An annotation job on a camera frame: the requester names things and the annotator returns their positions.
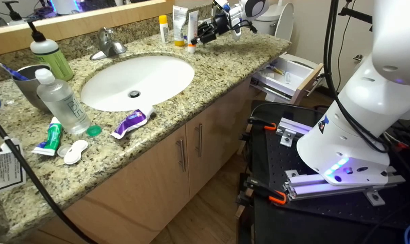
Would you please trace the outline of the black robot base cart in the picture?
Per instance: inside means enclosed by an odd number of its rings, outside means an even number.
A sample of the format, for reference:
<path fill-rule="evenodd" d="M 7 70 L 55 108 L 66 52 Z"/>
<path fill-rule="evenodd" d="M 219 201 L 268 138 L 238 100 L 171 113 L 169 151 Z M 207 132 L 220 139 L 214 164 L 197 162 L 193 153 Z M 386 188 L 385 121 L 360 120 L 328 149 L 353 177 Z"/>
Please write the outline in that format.
<path fill-rule="evenodd" d="M 322 112 L 256 100 L 252 115 L 272 121 L 284 117 L 306 124 Z M 410 174 L 389 172 L 381 187 L 338 187 L 309 169 L 281 134 L 258 124 L 243 135 L 249 170 L 241 176 L 239 239 L 245 244 L 410 244 Z M 277 206 L 245 185 L 257 178 L 287 193 Z"/>

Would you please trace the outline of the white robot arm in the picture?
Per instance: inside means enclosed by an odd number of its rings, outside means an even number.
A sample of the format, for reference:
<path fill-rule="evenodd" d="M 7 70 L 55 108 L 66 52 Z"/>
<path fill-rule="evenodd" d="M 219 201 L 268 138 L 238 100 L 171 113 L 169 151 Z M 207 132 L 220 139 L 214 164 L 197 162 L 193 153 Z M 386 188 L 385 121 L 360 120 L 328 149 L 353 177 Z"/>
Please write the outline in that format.
<path fill-rule="evenodd" d="M 299 157 L 336 185 L 389 181 L 385 132 L 410 109 L 410 0 L 374 0 L 372 51 L 317 124 Z"/>

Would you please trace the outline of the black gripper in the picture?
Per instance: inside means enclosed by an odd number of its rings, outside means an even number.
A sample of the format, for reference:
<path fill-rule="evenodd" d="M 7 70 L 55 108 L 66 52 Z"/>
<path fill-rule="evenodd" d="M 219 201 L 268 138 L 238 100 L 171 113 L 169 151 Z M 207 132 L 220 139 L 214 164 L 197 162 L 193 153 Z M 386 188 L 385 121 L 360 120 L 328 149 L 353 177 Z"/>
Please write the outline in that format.
<path fill-rule="evenodd" d="M 199 25 L 197 43 L 208 43 L 219 35 L 231 29 L 231 20 L 226 13 L 218 13 L 211 20 L 205 20 Z"/>

